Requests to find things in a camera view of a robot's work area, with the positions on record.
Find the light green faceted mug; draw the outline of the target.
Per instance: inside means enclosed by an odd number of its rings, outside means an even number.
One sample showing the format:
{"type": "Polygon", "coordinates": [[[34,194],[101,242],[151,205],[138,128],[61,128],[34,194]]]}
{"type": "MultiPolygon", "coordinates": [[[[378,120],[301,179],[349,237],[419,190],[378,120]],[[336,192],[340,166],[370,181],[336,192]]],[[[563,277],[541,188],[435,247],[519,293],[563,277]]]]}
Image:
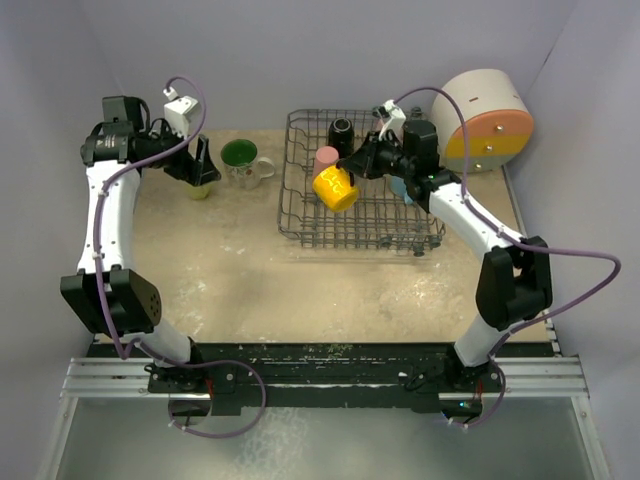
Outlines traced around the light green faceted mug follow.
{"type": "Polygon", "coordinates": [[[202,185],[194,186],[187,184],[185,186],[188,197],[194,201],[201,201],[208,198],[213,189],[213,182],[205,183],[202,185]]]}

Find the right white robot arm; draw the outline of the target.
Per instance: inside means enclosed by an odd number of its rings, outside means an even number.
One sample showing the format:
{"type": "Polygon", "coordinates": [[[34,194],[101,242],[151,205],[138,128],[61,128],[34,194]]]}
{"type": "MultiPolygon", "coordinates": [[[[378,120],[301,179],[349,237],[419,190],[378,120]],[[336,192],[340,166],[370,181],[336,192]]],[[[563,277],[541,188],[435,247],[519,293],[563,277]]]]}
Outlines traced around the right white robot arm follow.
{"type": "Polygon", "coordinates": [[[440,166],[435,129],[428,122],[410,122],[403,130],[401,138],[369,132],[361,147],[336,166],[351,180],[400,178],[414,203],[452,228],[480,260],[477,314],[454,343],[444,369],[452,389],[467,391],[502,343],[551,305],[547,244],[499,223],[458,175],[440,166]]]}

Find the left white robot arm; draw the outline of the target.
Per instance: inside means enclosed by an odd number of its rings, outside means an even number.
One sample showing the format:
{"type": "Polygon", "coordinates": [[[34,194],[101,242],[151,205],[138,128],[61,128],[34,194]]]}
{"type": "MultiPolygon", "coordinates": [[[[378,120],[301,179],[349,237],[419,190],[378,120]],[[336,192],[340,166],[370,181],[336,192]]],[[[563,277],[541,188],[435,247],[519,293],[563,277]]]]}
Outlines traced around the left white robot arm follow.
{"type": "Polygon", "coordinates": [[[152,120],[146,102],[132,96],[102,100],[103,119],[81,146],[89,188],[87,230],[76,272],[60,280],[60,292],[86,329],[109,337],[118,353],[149,355],[150,381],[167,390],[194,392],[206,382],[195,342],[163,317],[159,290],[135,270],[134,211],[143,173],[161,169],[192,187],[220,180],[209,140],[188,141],[201,104],[165,89],[162,117],[152,120]]]}

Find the light blue mug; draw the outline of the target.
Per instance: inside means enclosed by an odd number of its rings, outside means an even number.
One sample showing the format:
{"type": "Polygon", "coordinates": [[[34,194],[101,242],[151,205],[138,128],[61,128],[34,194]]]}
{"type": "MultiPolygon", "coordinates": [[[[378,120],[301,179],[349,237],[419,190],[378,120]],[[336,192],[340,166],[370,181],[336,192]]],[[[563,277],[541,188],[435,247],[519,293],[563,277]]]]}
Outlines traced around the light blue mug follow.
{"type": "Polygon", "coordinates": [[[412,205],[414,201],[410,198],[407,192],[405,182],[400,177],[391,176],[389,180],[389,188],[391,192],[404,201],[405,205],[412,205]]]}

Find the yellow mug black handle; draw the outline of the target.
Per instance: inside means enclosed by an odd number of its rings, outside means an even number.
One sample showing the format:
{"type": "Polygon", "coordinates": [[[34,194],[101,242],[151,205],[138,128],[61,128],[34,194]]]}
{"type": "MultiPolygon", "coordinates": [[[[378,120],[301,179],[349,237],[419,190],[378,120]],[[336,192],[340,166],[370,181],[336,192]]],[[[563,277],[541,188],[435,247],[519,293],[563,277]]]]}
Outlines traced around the yellow mug black handle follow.
{"type": "Polygon", "coordinates": [[[320,172],[312,182],[313,190],[324,205],[334,213],[353,206],[359,190],[351,184],[349,174],[332,165],[320,172]]]}

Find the white floral mug green inside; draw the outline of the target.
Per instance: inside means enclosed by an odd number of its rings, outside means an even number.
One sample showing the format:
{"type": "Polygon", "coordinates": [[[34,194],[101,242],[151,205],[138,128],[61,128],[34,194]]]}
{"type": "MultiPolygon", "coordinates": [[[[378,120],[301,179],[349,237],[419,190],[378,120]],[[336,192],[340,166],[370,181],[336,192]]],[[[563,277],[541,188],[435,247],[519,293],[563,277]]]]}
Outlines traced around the white floral mug green inside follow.
{"type": "Polygon", "coordinates": [[[263,179],[276,173],[274,162],[261,157],[256,144],[248,139],[235,139],[225,144],[220,158],[230,184],[241,189],[254,189],[263,179]]]}

